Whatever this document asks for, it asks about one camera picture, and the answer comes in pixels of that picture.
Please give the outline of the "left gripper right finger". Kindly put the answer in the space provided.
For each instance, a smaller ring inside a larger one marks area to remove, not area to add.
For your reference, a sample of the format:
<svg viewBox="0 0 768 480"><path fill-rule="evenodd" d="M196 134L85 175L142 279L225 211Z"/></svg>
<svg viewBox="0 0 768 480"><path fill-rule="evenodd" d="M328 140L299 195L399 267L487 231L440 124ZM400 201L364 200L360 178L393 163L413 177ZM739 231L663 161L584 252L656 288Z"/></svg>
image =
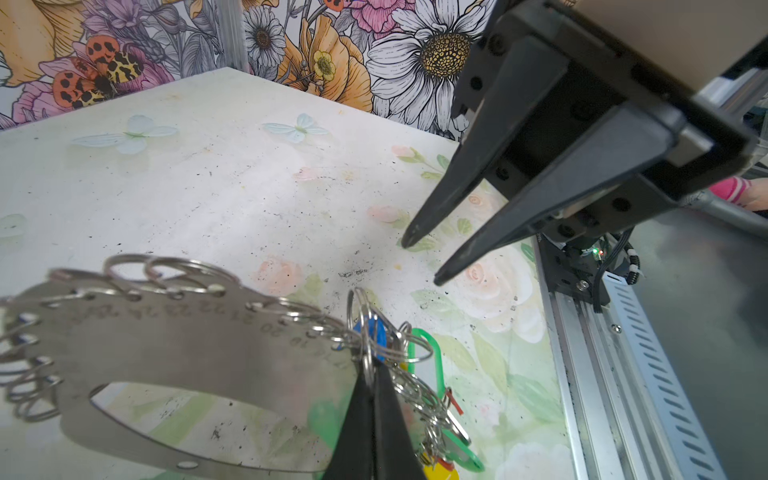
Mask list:
<svg viewBox="0 0 768 480"><path fill-rule="evenodd" d="M414 454L389 374L376 374L373 385L373 478L426 478Z"/></svg>

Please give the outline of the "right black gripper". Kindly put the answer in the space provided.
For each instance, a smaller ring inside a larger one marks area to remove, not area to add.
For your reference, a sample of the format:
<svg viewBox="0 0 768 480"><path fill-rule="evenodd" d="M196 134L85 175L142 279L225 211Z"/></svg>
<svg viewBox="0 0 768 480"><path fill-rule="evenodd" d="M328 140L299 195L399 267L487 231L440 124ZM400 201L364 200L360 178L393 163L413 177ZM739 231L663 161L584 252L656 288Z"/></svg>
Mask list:
<svg viewBox="0 0 768 480"><path fill-rule="evenodd" d="M543 233L572 242L673 208L744 167L751 133L584 14L556 1L494 7L453 109L470 127L406 228L410 248L481 181L506 204L434 276Z"/></svg>

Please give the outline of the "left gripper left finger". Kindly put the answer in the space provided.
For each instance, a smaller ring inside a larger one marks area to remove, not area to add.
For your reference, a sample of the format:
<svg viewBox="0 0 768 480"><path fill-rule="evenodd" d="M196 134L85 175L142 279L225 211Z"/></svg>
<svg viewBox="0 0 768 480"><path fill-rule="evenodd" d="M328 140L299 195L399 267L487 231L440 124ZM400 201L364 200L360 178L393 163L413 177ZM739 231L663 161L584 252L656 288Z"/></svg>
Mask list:
<svg viewBox="0 0 768 480"><path fill-rule="evenodd" d="M323 480L370 480L374 469L373 395L362 373Z"/></svg>

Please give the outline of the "yellow key tag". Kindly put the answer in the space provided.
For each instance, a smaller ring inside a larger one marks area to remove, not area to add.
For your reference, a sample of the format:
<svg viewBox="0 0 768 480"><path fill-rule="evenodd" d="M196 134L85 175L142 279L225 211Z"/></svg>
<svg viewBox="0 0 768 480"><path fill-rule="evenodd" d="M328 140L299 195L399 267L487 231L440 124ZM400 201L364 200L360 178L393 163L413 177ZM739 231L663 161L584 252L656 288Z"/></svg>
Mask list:
<svg viewBox="0 0 768 480"><path fill-rule="evenodd" d="M459 480L460 475L453 463L437 459L434 464L424 465L423 473L427 480Z"/></svg>

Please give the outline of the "key with blue tag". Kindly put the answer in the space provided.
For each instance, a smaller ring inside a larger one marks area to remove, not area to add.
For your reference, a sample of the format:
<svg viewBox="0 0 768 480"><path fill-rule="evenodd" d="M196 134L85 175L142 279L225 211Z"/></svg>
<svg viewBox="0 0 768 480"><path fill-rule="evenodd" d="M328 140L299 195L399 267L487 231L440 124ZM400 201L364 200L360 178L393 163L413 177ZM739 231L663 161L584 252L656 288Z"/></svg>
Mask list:
<svg viewBox="0 0 768 480"><path fill-rule="evenodd" d="M381 320L378 316L374 315L367 322L367 327L368 327L368 335L371 337L373 342L378 347L383 347L383 348L389 347L389 344L390 344L389 336L387 332L387 327L385 326L383 320ZM353 330L358 333L362 331L361 322L359 320L357 320L354 323ZM376 353L375 357L380 361L385 360L385 356L382 353Z"/></svg>

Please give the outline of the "pink plush toy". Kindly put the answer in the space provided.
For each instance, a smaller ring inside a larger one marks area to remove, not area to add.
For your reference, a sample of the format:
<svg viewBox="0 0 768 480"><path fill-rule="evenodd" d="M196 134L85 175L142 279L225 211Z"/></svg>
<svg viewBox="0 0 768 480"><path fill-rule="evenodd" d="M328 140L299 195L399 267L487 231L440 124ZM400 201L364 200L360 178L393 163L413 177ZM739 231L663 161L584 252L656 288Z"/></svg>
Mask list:
<svg viewBox="0 0 768 480"><path fill-rule="evenodd" d="M768 209L767 183L767 178L748 180L731 177L713 184L709 190L722 200L748 211L759 212Z"/></svg>

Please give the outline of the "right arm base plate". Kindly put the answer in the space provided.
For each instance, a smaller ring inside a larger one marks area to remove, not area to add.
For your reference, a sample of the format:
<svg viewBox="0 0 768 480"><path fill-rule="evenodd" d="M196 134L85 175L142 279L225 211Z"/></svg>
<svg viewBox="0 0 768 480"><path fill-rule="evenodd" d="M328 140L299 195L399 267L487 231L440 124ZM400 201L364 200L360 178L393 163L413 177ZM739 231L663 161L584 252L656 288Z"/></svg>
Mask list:
<svg viewBox="0 0 768 480"><path fill-rule="evenodd" d="M546 292L592 305L597 262L583 257L580 249L568 245L560 248L543 234L536 237L536 246Z"/></svg>

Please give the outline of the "aluminium front rail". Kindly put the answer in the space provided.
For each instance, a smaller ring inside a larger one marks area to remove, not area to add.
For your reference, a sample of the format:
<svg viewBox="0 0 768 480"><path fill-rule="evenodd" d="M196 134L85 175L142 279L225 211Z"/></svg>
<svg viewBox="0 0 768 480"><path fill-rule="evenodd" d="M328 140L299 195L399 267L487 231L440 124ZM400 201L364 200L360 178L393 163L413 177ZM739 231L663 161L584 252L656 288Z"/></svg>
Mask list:
<svg viewBox="0 0 768 480"><path fill-rule="evenodd" d="M536 236L550 344L579 479L680 479L682 471L644 374L662 352L637 296L608 277L618 293L601 312L592 285L567 267L555 246Z"/></svg>

